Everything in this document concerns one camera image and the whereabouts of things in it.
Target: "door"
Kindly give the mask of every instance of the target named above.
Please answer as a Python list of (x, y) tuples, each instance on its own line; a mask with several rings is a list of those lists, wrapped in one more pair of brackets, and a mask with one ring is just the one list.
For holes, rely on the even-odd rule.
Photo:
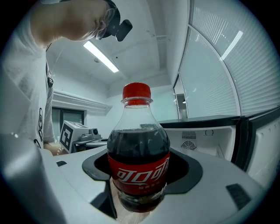
[(246, 117), (242, 125), (248, 138), (246, 147), (240, 143), (235, 164), (267, 189), (279, 169), (280, 106)]

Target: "window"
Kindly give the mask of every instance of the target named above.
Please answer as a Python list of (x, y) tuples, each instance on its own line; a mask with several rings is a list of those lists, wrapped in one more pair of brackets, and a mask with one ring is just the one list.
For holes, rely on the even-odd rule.
[(60, 130), (64, 120), (84, 125), (84, 111), (57, 107), (52, 108), (52, 126), (57, 141), (59, 141)]

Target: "red bottle cap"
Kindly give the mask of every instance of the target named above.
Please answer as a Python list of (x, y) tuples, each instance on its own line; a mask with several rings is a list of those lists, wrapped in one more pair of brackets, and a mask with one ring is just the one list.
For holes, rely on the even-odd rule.
[[(145, 83), (133, 82), (127, 84), (123, 88), (122, 99), (131, 98), (131, 97), (146, 97), (151, 98), (150, 87)], [(146, 104), (145, 100), (133, 100), (129, 101), (129, 105), (142, 105)]]

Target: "coca-cola bottle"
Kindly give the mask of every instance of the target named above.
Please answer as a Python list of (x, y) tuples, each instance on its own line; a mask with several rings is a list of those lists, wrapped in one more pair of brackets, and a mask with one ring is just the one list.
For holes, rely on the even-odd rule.
[(152, 115), (148, 85), (130, 83), (123, 88), (122, 98), (121, 120), (107, 142), (112, 178), (127, 210), (148, 212), (163, 197), (170, 141)]

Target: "black sticker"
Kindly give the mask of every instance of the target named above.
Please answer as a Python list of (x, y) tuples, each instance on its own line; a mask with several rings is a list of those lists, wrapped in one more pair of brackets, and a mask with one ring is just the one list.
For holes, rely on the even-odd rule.
[(43, 142), (43, 110), (42, 108), (39, 109), (39, 121), (38, 121), (38, 125), (39, 125), (39, 136), (40, 136), (40, 140), (41, 142)]
[(37, 139), (34, 139), (33, 142), (37, 145), (38, 148), (41, 148), (41, 146), (40, 146), (40, 144), (39, 144)]
[(58, 165), (58, 166), (63, 166), (63, 165), (65, 165), (65, 164), (67, 164), (65, 161), (58, 161), (58, 162), (56, 162), (56, 164)]
[(63, 124), (60, 136), (60, 143), (69, 151), (70, 149), (70, 142), (72, 138), (73, 129), (71, 129), (66, 124)]
[(228, 185), (226, 186), (226, 188), (229, 194), (231, 195), (238, 210), (243, 208), (251, 201), (249, 195), (239, 184)]

